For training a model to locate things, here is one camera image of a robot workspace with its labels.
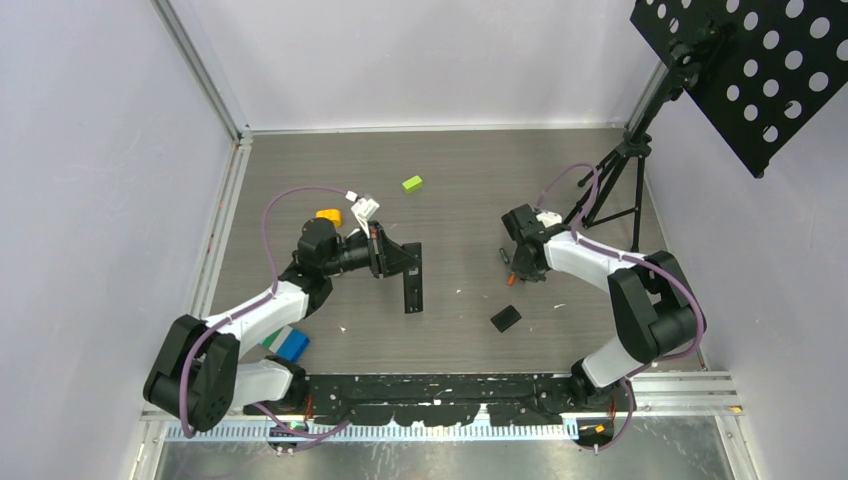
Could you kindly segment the black remote control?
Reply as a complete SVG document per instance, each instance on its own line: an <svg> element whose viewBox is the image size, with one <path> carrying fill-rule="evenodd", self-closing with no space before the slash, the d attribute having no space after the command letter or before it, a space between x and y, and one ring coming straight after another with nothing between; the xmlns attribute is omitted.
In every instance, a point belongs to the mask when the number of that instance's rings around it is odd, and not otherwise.
<svg viewBox="0 0 848 480"><path fill-rule="evenodd" d="M416 268L404 272L404 313L415 314L423 311L423 275L422 259Z"/></svg>

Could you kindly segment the black battery cover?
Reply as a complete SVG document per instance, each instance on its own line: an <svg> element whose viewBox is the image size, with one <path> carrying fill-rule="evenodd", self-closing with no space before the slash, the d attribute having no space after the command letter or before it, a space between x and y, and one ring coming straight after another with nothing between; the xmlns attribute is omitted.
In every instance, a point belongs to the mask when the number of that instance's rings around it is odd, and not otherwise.
<svg viewBox="0 0 848 480"><path fill-rule="evenodd" d="M490 323L499 333L504 333L521 319L522 314L513 305L507 305L490 318Z"/></svg>

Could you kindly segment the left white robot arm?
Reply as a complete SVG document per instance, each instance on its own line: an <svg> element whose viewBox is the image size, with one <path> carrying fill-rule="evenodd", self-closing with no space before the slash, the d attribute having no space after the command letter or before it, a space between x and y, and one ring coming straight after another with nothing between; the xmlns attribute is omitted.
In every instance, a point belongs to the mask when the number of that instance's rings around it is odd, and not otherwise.
<svg viewBox="0 0 848 480"><path fill-rule="evenodd" d="M244 357L274 332L323 306L335 275L367 269L378 278L402 275L409 313L423 309L423 248L399 244L369 221L348 236L323 218L307 221L292 261L265 292L225 311L173 321L142 388L144 400L177 418L186 437L215 427L234 407L298 412L309 395L305 370L277 354Z"/></svg>

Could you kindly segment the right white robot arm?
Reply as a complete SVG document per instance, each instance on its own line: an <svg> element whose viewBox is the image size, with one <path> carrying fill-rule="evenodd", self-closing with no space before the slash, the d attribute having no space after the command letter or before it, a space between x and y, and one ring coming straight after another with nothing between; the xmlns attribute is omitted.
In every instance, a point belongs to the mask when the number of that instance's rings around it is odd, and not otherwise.
<svg viewBox="0 0 848 480"><path fill-rule="evenodd" d="M519 281L543 282L552 272L571 275L609 297L615 335L576 362L568 388L574 403L596 410L611 386L666 356L690 354L706 330L677 259L602 244L566 225L561 216L521 205L501 218L516 248L510 271Z"/></svg>

